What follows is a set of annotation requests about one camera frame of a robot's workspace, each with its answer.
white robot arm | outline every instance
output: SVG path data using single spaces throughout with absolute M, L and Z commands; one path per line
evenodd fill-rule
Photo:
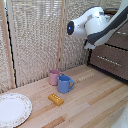
M 128 0 L 122 0 L 118 12 L 109 19 L 101 7 L 92 7 L 68 23 L 67 33 L 75 38 L 87 39 L 85 49 L 94 49 L 106 43 L 127 22 Z

wooden countertop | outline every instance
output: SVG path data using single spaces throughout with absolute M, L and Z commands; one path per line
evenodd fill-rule
M 86 65 L 64 73 L 76 82 L 66 94 L 49 85 L 48 78 L 6 92 L 26 95 L 33 105 L 17 128 L 110 128 L 117 120 L 128 102 L 126 84 Z M 48 99 L 52 93 L 64 100 L 61 106 Z

blue mug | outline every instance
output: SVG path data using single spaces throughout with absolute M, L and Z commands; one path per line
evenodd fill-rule
M 75 82 L 69 76 L 61 75 L 58 77 L 58 91 L 61 93 L 69 92 L 73 88 L 74 84 Z

sponge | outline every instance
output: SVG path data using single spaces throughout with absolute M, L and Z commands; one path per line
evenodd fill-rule
M 49 95 L 48 96 L 48 99 L 51 100 L 57 106 L 60 106 L 61 104 L 64 103 L 64 101 L 60 97 L 58 97 L 57 95 L 55 95 L 55 94 Z

white plate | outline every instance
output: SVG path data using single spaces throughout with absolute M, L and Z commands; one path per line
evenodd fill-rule
M 31 114 L 31 101 L 24 95 L 9 93 L 0 96 L 0 127 L 16 127 Z

